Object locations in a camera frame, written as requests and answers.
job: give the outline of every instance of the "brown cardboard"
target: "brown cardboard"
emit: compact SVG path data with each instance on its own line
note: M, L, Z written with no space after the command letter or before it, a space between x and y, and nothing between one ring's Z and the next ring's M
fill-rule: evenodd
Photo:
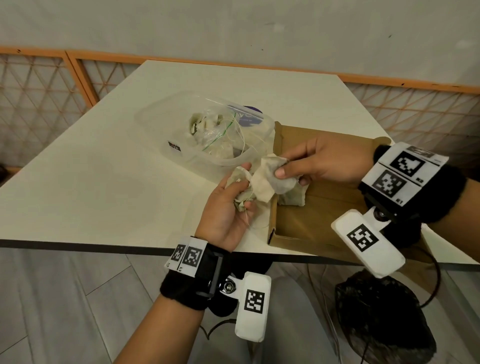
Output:
M276 121L273 151L280 155L285 150L319 133L325 132L283 126ZM348 137L371 145L372 151L378 145L390 144L390 139L387 137L376 139L354 135L348 135ZM365 213L367 207L363 196L356 186L337 182L312 182L306 193L305 206L302 207L279 206L277 196L274 196L270 208L268 243L280 248L359 263L357 257L330 226L334 220L350 209ZM428 251L423 240L417 244ZM402 253L406 258L431 263L425 254L415 249L404 249Z

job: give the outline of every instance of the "black wrist strap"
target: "black wrist strap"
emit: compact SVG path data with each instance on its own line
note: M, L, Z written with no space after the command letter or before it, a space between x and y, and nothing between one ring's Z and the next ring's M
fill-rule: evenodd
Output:
M390 148L390 146L379 146L373 155L373 162ZM460 198L467 179L457 167L445 164L428 181L425 186L403 207L399 207L392 200L385 198L373 188L360 183L359 189L366 198L374 205L375 201L380 203L390 214L395 214L396 219L405 221L419 217L421 222L432 223L442 219Z
M194 310L208 307L218 285L231 273L230 252L207 244L195 277L169 270L160 293Z

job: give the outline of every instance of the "forearm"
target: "forearm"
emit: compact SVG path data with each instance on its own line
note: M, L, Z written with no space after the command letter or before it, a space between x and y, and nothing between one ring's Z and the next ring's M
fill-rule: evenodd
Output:
M458 249L480 262L480 183L467 180L450 212L429 226Z
M114 364L186 363L203 316L159 295Z

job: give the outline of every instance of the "plastic container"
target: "plastic container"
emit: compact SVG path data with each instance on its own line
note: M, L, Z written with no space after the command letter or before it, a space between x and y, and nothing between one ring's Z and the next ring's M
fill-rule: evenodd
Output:
M248 148L235 158L222 159L201 149L189 135L189 119L194 113L213 110L235 113ZM135 119L146 130L160 152L177 164L218 183L229 171L245 162L254 162L267 152L265 140L272 133L272 118L246 106L209 97L201 92L183 91L140 110Z

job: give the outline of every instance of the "white table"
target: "white table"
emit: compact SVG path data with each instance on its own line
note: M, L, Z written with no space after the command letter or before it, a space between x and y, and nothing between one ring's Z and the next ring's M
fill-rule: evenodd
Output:
M181 90L255 106L284 125L386 135L334 75L147 61L0 189L0 245L169 254L193 234L214 185L151 148L133 118ZM306 258L267 245L267 221L268 211L239 252ZM427 241L440 262L476 264L433 232Z

